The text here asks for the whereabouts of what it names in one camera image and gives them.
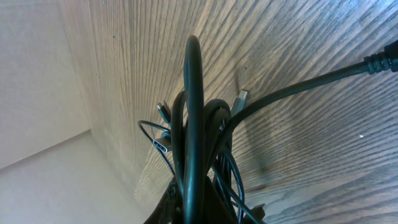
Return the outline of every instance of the wall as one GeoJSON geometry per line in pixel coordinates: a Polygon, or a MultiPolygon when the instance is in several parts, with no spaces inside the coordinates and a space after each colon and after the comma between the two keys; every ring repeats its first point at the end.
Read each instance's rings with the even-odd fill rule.
{"type": "Polygon", "coordinates": [[[0,168],[90,128],[57,1],[0,1],[0,168]]]}
{"type": "Polygon", "coordinates": [[[0,170],[0,223],[142,223],[90,132],[0,170]]]}

